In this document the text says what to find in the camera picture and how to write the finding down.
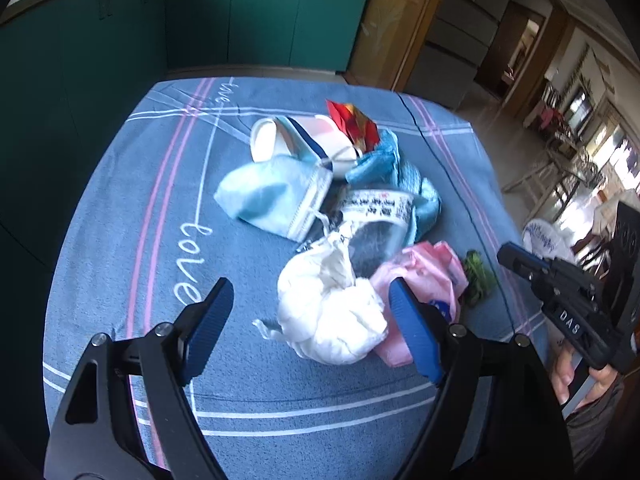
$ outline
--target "light blue cloth bag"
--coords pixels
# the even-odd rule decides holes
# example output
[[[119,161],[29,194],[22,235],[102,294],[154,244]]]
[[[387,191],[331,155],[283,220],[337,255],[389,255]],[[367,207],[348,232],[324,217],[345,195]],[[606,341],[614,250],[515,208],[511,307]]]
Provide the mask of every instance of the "light blue cloth bag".
[[[398,137],[392,131],[380,131],[380,142],[375,149],[361,156],[345,178],[352,186],[387,184],[418,195],[405,238],[406,246],[420,241],[438,220],[442,208],[440,195],[418,168],[402,156]]]
[[[251,162],[227,174],[214,199],[231,218],[302,242],[313,225],[333,174],[289,155]]]

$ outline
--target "pink stripe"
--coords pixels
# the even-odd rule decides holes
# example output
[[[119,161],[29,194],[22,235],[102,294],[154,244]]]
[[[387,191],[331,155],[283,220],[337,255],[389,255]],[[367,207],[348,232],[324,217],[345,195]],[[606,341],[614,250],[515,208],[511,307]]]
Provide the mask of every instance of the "pink stripe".
[[[453,154],[450,152],[449,147],[447,146],[447,143],[445,142],[444,136],[442,135],[442,131],[438,127],[437,123],[433,120],[433,118],[431,117],[429,111],[426,109],[426,107],[424,106],[424,104],[422,102],[420,102],[419,100],[415,99],[412,96],[409,96],[409,99],[411,99],[411,101],[413,102],[415,108],[420,113],[420,116],[422,117],[422,120],[424,121],[424,124],[427,127],[429,127],[431,130],[435,129],[438,132],[439,135],[438,136],[433,136],[433,138],[434,138],[434,140],[436,140],[436,143],[438,144],[439,148],[442,150],[442,153],[447,158],[447,161],[448,161],[450,167],[452,167],[452,169],[456,173],[459,181],[462,183],[463,187],[465,188],[466,194],[471,199],[471,202],[472,202],[474,208],[476,209],[476,212],[478,213],[478,217],[479,217],[479,219],[480,219],[480,221],[482,223],[484,231],[488,235],[489,242],[492,245],[493,250],[497,251],[498,250],[498,240],[497,240],[497,237],[495,237],[495,233],[491,228],[491,224],[489,222],[489,219],[486,216],[484,210],[480,207],[480,205],[478,203],[478,200],[476,199],[475,194],[471,190],[468,182],[465,180],[465,177],[463,176],[462,172],[460,171],[460,168],[456,164],[455,158],[453,157]],[[422,113],[423,110],[426,113],[427,117],[430,119],[429,121],[427,121],[425,115]],[[528,317],[526,315],[526,309],[524,307],[524,303],[522,301],[522,297],[521,297],[521,295],[519,293],[517,293],[516,289],[513,286],[513,282],[511,281],[511,277],[507,275],[507,272],[505,270],[503,270],[502,268],[500,268],[500,272],[504,276],[505,281],[506,281],[507,285],[509,286],[513,297],[516,299],[516,310],[517,310],[518,315],[521,318],[520,321],[524,320],[524,324],[527,326],[527,331],[528,331],[529,334],[531,334],[531,326],[530,326],[530,323],[529,323],[529,319],[528,319]]]
[[[146,205],[145,216],[142,222],[142,230],[140,231],[140,238],[138,239],[138,248],[136,250],[136,259],[133,265],[133,275],[131,277],[131,286],[129,289],[129,309],[127,311],[127,339],[131,339],[133,336],[133,319],[134,313],[136,310],[136,297],[138,295],[138,281],[140,279],[140,267],[142,266],[142,256],[145,250],[145,241],[146,241],[146,233],[149,229],[149,223],[151,222],[151,215],[154,209],[154,205],[156,204],[156,197],[158,195],[158,189],[160,187],[160,183],[162,182],[162,177],[164,176],[164,170],[166,169],[166,165],[169,161],[169,157],[171,152],[174,150],[175,141],[178,139],[180,131],[182,129],[182,124],[184,123],[185,118],[189,113],[189,107],[196,99],[196,96],[200,92],[200,89],[204,85],[206,79],[201,79],[198,87],[193,93],[193,97],[189,100],[189,103],[186,105],[180,120],[178,121],[178,125],[175,127],[174,136],[171,138],[169,142],[169,146],[166,149],[166,153],[162,158],[162,163],[160,164],[160,168],[158,169],[158,174],[156,175],[156,182],[154,183],[154,187],[151,191],[151,196],[149,197],[149,202]]]
[[[213,81],[215,79],[211,79],[209,83],[207,83],[207,87],[205,88],[203,95],[204,98],[198,101],[196,105],[196,110],[202,106],[205,98],[209,94],[209,90],[213,85]],[[158,219],[158,225],[156,226],[156,236],[154,237],[154,244],[151,251],[151,261],[149,264],[149,279],[146,283],[146,298],[145,298],[145,320],[144,320],[144,330],[145,333],[151,330],[151,309],[153,303],[153,294],[154,294],[154,283],[156,280],[156,269],[158,268],[158,253],[160,250],[160,240],[162,239],[162,231],[164,230],[164,220],[166,219],[166,210],[169,206],[169,199],[171,198],[171,192],[174,187],[175,176],[178,173],[178,165],[180,164],[180,160],[182,158],[182,153],[184,152],[184,147],[187,144],[187,140],[191,135],[191,130],[193,129],[193,125],[197,119],[196,115],[191,117],[191,121],[187,126],[187,129],[182,137],[182,142],[178,147],[178,151],[175,154],[174,164],[171,168],[171,173],[169,174],[169,180],[166,185],[166,190],[164,191],[164,199],[162,200],[162,207],[160,209],[160,216]],[[153,424],[153,420],[151,417],[150,425],[151,425],[151,439],[153,441],[154,450],[156,452],[156,460],[158,461],[158,465],[164,468],[164,454],[162,453],[162,447],[160,446],[160,440],[158,439],[158,432],[156,431],[156,427]]]

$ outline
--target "floor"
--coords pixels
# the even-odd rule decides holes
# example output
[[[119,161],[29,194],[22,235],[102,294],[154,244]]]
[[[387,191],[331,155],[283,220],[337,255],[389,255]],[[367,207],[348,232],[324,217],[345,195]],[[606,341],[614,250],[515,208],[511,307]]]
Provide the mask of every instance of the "floor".
[[[202,67],[193,70],[171,70],[167,79],[188,79],[191,77],[275,77],[282,79],[304,79],[323,83],[346,83],[344,78],[334,72],[322,70],[303,70],[300,68],[225,65]]]
[[[456,114],[469,121],[494,165],[500,187],[521,176],[544,152],[545,143],[522,123],[500,113],[497,98],[473,83]],[[518,227],[534,203],[522,189],[516,188],[503,195],[504,205]],[[542,212],[551,215],[547,207]]]

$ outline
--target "ceiling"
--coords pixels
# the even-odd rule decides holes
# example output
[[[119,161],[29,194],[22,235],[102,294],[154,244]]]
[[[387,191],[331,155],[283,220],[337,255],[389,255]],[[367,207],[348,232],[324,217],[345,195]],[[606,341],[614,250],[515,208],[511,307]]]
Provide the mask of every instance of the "ceiling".
[[[636,55],[620,22],[605,0],[561,0],[566,10],[593,30],[599,32],[629,61],[640,67]]]

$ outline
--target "doorway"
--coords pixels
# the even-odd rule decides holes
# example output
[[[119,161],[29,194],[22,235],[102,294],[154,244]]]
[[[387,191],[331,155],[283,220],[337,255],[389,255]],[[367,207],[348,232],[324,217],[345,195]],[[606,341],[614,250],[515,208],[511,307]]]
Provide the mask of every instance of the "doorway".
[[[475,82],[503,99],[531,53],[544,21],[542,15],[510,1],[494,40],[478,67]]]

